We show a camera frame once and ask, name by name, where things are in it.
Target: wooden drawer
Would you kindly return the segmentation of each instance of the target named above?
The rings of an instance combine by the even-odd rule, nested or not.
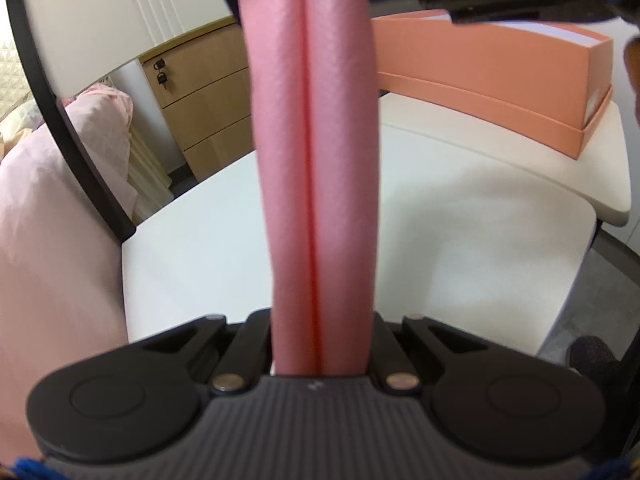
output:
[[[253,149],[251,117],[245,117],[186,150],[184,156],[198,182],[202,182]]]
[[[154,68],[159,59],[166,63],[162,69],[168,78],[165,87],[158,83]],[[161,108],[247,66],[244,37],[237,25],[214,30],[143,64]]]
[[[186,150],[251,113],[249,72],[236,72],[164,109],[181,150]]]

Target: white table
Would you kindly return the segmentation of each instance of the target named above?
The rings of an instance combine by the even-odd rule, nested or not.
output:
[[[530,171],[585,198],[599,219],[616,226],[628,221],[631,182],[625,133],[614,102],[577,160],[496,124],[398,94],[380,98],[380,122]]]
[[[382,126],[376,309],[421,312],[535,353],[594,231],[591,205],[509,164]],[[255,155],[144,222],[123,245],[129,338],[270,306]]]

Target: black pole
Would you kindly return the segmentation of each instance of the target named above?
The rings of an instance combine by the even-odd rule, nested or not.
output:
[[[122,243],[136,227],[89,157],[60,100],[53,93],[31,33],[24,0],[6,0],[9,22],[27,81],[63,158],[115,237]]]

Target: black device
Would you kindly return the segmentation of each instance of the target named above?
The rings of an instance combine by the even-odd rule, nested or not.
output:
[[[568,480],[601,458],[593,383],[426,317],[376,314],[364,376],[270,367],[269,310],[204,317],[52,373],[28,421],[72,480]]]

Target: floor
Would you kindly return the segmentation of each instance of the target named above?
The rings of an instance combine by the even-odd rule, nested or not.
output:
[[[640,256],[600,232],[539,356],[563,363],[571,342],[590,334],[602,338],[621,357],[639,326]]]

